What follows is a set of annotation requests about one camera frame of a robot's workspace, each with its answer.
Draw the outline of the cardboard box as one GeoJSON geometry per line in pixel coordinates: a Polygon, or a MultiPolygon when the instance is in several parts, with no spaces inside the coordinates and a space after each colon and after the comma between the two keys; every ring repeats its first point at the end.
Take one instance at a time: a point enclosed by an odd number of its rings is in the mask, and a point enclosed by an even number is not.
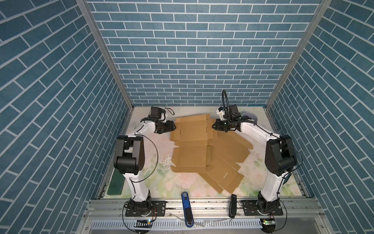
{"type": "Polygon", "coordinates": [[[176,130],[170,140],[175,148],[171,170],[175,173],[205,173],[210,169],[213,119],[209,114],[175,119],[176,130]]]}

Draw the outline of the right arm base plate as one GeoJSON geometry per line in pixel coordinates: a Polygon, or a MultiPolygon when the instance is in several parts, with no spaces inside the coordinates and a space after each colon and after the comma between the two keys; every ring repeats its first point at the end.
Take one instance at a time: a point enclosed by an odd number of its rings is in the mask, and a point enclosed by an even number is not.
{"type": "Polygon", "coordinates": [[[272,202],[267,202],[263,199],[259,200],[242,200],[240,201],[240,205],[243,207],[244,215],[245,216],[282,216],[283,210],[280,205],[279,200],[275,200],[272,202]]]}

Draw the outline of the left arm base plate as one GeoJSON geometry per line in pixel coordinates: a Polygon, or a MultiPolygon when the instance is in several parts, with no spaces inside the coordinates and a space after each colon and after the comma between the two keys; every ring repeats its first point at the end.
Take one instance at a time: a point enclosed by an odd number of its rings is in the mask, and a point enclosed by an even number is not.
{"type": "Polygon", "coordinates": [[[152,215],[152,210],[156,208],[157,216],[165,216],[166,210],[166,201],[165,200],[152,200],[136,202],[130,201],[125,208],[124,214],[126,217],[141,217],[152,215]]]}

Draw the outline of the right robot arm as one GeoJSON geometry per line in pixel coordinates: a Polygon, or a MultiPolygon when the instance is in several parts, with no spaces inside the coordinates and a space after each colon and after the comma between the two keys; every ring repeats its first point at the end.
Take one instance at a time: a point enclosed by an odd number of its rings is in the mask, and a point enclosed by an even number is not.
{"type": "Polygon", "coordinates": [[[280,189],[298,162],[292,138],[288,135],[281,136],[272,133],[260,127],[253,120],[229,121],[216,119],[212,128],[224,132],[238,130],[266,147],[267,176],[265,184],[258,194],[256,205],[258,212],[262,215],[275,212],[277,208],[280,208],[280,189]]]}

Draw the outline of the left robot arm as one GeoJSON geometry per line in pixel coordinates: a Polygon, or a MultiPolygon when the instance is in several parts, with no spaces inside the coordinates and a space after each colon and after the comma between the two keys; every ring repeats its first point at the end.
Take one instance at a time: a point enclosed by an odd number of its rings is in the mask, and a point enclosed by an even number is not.
{"type": "Polygon", "coordinates": [[[145,164],[144,140],[152,133],[163,134],[176,129],[174,121],[144,118],[141,124],[130,134],[116,139],[114,168],[123,175],[131,190],[128,209],[143,216],[152,211],[152,197],[140,174],[145,164]]]}

